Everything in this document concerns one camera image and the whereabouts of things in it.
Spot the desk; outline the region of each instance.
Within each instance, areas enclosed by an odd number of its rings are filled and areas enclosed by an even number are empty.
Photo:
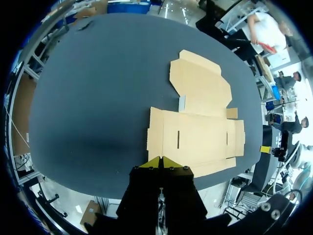
[[[84,30],[89,21],[93,21]],[[219,64],[231,85],[246,144],[237,166],[195,179],[197,189],[260,159],[260,97],[249,67],[224,45],[175,21],[136,14],[83,19],[52,51],[33,99],[29,139],[37,169],[78,192],[121,198],[133,166],[147,161],[150,107],[178,111],[170,61],[183,49]]]
[[[264,95],[264,98],[262,99],[263,102],[269,102],[276,100],[275,95],[273,93],[272,84],[275,84],[274,78],[269,70],[268,65],[264,62],[264,59],[257,55],[255,57],[255,60],[253,60],[253,63],[256,67],[256,69],[259,70],[259,76],[258,78],[262,82],[262,85],[265,86],[266,91],[270,94],[270,98],[266,98],[266,95]]]

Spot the cardboard tab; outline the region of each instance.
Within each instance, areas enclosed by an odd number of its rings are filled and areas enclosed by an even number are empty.
[[[226,110],[227,118],[230,119],[237,119],[238,118],[238,109],[237,108],[231,108]]]

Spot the cable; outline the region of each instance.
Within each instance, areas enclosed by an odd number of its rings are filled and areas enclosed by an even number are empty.
[[[269,188],[268,188],[268,190],[266,191],[266,193],[265,193],[265,197],[268,199],[268,192],[270,191],[270,189],[272,188],[274,186],[274,184],[272,184]]]
[[[303,199],[303,194],[300,190],[298,189],[293,189],[293,190],[290,190],[289,192],[287,192],[286,194],[284,194],[284,197],[288,196],[289,194],[291,194],[292,192],[297,192],[298,194],[300,194],[300,201],[299,203],[302,202],[302,199]]]
[[[13,120],[12,120],[12,117],[11,117],[11,115],[9,114],[8,110],[6,109],[5,106],[4,106],[4,108],[5,108],[6,113],[7,113],[8,116],[10,117],[11,122],[12,122],[12,124],[13,124],[15,130],[18,132],[18,134],[20,135],[20,137],[22,138],[22,140],[25,142],[25,144],[26,144],[27,147],[29,148],[28,143],[26,142],[26,140],[24,139],[24,137],[21,135],[21,133],[20,133],[19,130],[17,129],[17,127],[16,127],[16,125],[14,124],[14,122],[13,122]],[[20,165],[19,167],[17,167],[15,170],[17,171],[18,169],[21,169],[21,168],[29,161],[29,159],[30,159],[30,156],[28,156],[26,162],[24,162],[22,165]]]
[[[283,171],[284,167],[287,166],[287,164],[292,160],[293,156],[296,154],[296,152],[298,151],[299,147],[300,147],[300,142],[298,142],[296,148],[294,149],[294,151],[292,152],[292,154],[290,155],[288,160],[285,162],[285,164],[281,167],[281,169],[279,171],[277,171],[277,174],[276,174],[276,177],[275,177],[275,180],[274,180],[274,183],[273,183],[273,195],[276,194],[276,183],[277,183],[278,176]]]
[[[18,168],[16,168],[16,170],[21,169],[28,162],[29,159],[30,159],[30,157],[28,156],[26,162],[24,162],[22,165],[20,165]]]
[[[20,137],[23,139],[23,141],[25,142],[25,144],[26,144],[26,145],[27,145],[27,147],[29,148],[28,143],[26,142],[26,140],[24,139],[24,137],[20,134],[20,132],[19,132],[19,130],[17,129],[16,125],[14,124],[14,122],[13,122],[13,120],[12,120],[12,118],[11,118],[11,115],[9,114],[8,110],[6,109],[6,107],[4,107],[4,108],[5,108],[6,113],[7,113],[7,114],[8,114],[8,116],[10,117],[11,122],[12,122],[12,124],[13,124],[13,126],[14,126],[15,130],[18,132],[18,134],[20,135]]]

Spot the person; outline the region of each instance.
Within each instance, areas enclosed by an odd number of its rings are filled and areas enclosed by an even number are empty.
[[[230,35],[224,45],[230,50],[239,47],[235,54],[246,61],[262,51],[275,53],[259,45],[259,42],[274,48],[276,52],[282,51],[287,46],[285,35],[292,36],[292,33],[284,22],[278,23],[269,14],[256,12],[248,16],[247,25]]]
[[[289,131],[292,134],[300,133],[302,128],[307,128],[309,126],[309,120],[307,117],[305,117],[301,120],[301,123],[300,123],[297,112],[295,112],[294,114],[295,114],[295,121],[292,121],[292,122],[284,121],[281,124],[272,122],[272,126],[280,131]]]
[[[293,77],[285,77],[282,72],[279,72],[279,77],[275,79],[278,88],[283,88],[285,91],[293,87],[297,81],[301,82],[301,74],[298,71],[293,73]]]

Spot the bolt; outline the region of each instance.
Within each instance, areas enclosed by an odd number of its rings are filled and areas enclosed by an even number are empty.
[[[279,210],[273,210],[272,213],[270,214],[273,220],[277,220],[280,217],[280,212]]]
[[[261,209],[265,212],[268,212],[270,210],[270,203],[265,202],[261,205]]]

